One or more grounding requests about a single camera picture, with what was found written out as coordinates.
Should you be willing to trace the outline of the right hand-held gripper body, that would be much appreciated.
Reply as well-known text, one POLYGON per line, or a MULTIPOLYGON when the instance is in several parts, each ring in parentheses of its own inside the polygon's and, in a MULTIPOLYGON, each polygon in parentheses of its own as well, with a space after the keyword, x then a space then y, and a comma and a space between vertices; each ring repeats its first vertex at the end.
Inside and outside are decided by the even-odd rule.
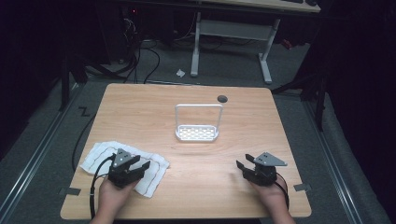
POLYGON ((269 152, 263 152, 260 156, 254 157, 255 162, 253 169, 248 169, 242 173, 243 177, 258 185, 258 186, 271 186, 277 180, 277 166, 287 166, 285 161, 282 161, 278 157, 270 154, 269 152))

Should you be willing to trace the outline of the black metal stand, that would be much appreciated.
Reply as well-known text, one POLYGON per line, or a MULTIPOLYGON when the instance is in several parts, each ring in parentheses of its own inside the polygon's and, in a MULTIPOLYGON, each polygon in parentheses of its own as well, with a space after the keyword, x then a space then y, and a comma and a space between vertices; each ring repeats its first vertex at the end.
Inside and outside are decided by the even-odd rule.
POLYGON ((82 60, 73 50, 66 48, 61 67, 61 111, 65 111, 70 101, 70 77, 79 84, 85 84, 88 80, 82 60))
POLYGON ((290 89, 301 89, 300 99, 302 101, 316 102, 314 110, 314 122, 317 128, 322 132, 323 111, 325 109, 325 92, 327 87, 327 80, 329 73, 322 71, 305 77, 298 77, 297 79, 289 82, 281 87, 271 90, 272 94, 280 94, 283 91, 290 89))

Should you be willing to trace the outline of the metal floor rail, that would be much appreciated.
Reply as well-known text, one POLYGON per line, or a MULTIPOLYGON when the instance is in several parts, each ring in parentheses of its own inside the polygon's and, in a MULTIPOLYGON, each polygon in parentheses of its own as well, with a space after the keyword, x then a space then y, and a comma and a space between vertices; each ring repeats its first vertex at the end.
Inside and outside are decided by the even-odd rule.
POLYGON ((50 149, 70 105, 83 90, 83 84, 67 88, 70 99, 61 103, 61 85, 55 87, 49 98, 29 118, 11 150, 0 161, 0 224, 6 224, 22 195, 50 149))
POLYGON ((349 187, 341 173, 339 166, 332 154, 330 145, 326 139, 323 131, 321 131, 315 121, 315 111, 310 103, 303 103, 304 111, 307 113, 310 123, 313 126, 316 137, 320 144, 328 172, 332 179, 333 185, 337 192, 338 198, 346 212, 346 216, 349 220, 349 224, 363 224, 361 214, 353 200, 349 187))

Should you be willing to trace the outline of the white cloth with dark stitching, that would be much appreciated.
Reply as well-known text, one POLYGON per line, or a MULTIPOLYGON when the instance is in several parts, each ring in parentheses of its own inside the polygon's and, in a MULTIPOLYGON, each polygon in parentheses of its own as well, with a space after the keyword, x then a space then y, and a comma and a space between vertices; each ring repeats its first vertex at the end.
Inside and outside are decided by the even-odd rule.
POLYGON ((137 180, 134 190, 142 196, 151 198, 163 179, 166 169, 169 167, 169 162, 161 155, 148 153, 116 141, 95 143, 80 167, 85 172, 93 175, 93 181, 100 176, 106 176, 108 179, 109 167, 115 159, 115 154, 119 148, 133 156, 140 156, 140 161, 132 165, 130 167, 131 170, 139 168, 145 162, 150 161, 150 167, 144 173, 144 177, 137 180))

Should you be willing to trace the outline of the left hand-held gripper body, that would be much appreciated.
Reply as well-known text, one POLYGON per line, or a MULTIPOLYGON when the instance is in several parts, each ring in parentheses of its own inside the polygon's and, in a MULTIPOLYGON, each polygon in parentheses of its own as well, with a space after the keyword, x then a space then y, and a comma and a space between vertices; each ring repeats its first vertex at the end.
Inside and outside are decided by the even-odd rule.
POLYGON ((108 179, 118 188, 124 188, 127 185, 143 178, 144 176, 134 175, 130 169, 132 165, 128 165, 128 161, 133 157, 129 152, 119 148, 112 161, 108 179))

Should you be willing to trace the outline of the person's right hand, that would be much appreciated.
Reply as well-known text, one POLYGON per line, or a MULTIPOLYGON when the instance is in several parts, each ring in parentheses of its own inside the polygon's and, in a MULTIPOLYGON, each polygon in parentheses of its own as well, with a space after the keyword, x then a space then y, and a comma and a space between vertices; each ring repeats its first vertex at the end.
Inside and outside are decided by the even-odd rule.
POLYGON ((271 186, 258 186, 252 182, 250 185, 258 192, 260 201, 270 214, 288 212, 288 207, 283 192, 286 189, 285 182, 278 179, 271 186))

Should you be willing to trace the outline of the dark computer tower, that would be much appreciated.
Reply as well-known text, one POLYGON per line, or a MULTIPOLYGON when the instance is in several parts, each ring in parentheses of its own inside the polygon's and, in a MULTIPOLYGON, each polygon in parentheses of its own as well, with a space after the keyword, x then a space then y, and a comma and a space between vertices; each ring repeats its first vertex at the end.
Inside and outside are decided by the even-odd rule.
POLYGON ((126 60, 130 62, 139 45, 141 20, 137 7, 123 5, 120 7, 122 33, 126 45, 126 60))

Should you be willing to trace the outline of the white-legged background desk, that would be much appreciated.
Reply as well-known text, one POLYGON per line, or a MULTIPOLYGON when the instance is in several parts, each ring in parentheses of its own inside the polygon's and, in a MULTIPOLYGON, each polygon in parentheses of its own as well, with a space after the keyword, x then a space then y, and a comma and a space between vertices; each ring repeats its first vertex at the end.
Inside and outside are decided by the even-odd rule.
MULTIPOLYGON (((258 9, 275 13, 319 13, 321 8, 316 0, 197 0, 199 7, 211 4, 213 6, 246 7, 247 9, 258 9)), ((275 16, 270 24, 259 24, 253 21, 231 21, 230 19, 203 19, 201 13, 196 13, 194 49, 191 58, 191 76, 199 74, 200 61, 200 38, 202 35, 239 38, 246 40, 264 41, 266 46, 263 52, 258 54, 262 69, 263 81, 272 83, 267 57, 273 45, 280 17, 275 16)))

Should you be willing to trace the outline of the person's left hand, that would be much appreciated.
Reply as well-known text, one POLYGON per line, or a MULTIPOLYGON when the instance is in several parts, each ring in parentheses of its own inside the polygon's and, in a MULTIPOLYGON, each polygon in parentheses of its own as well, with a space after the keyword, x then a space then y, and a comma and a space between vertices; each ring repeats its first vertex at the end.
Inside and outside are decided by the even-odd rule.
POLYGON ((114 218, 125 205, 136 185, 137 181, 124 188, 119 188, 105 178, 99 188, 99 201, 96 215, 98 217, 114 218))

